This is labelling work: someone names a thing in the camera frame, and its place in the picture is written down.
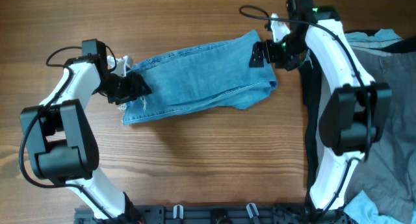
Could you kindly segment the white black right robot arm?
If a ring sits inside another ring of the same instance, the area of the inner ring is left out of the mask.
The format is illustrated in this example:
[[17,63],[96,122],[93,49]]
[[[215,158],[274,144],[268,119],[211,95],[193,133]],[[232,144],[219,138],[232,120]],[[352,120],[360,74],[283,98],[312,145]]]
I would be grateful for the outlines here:
[[329,220],[341,214],[356,166],[382,137],[392,92],[363,68],[334,7],[287,0],[286,8],[285,19],[261,14],[272,38],[253,45],[249,65],[300,70],[309,114],[302,218]]

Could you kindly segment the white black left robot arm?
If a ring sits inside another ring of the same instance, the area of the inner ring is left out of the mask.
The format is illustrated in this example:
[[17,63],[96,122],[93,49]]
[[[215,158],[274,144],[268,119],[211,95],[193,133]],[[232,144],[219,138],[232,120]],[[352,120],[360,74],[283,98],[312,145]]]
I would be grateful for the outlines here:
[[39,105],[24,108],[18,162],[26,181],[44,189],[67,188],[92,210],[96,223],[145,223],[127,194],[99,168],[99,149],[85,108],[98,93],[116,105],[151,93],[141,75],[129,72],[129,56],[114,59],[105,43],[84,40],[82,53],[61,64],[63,76]]

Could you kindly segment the light blue denim jeans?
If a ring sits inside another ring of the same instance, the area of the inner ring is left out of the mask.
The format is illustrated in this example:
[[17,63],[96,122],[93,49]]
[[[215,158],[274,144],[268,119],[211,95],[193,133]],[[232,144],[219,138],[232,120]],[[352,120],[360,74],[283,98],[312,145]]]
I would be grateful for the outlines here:
[[247,109],[278,87],[271,65],[251,68],[256,31],[233,40],[170,51],[133,65],[151,93],[121,106],[122,124],[189,114],[216,106]]

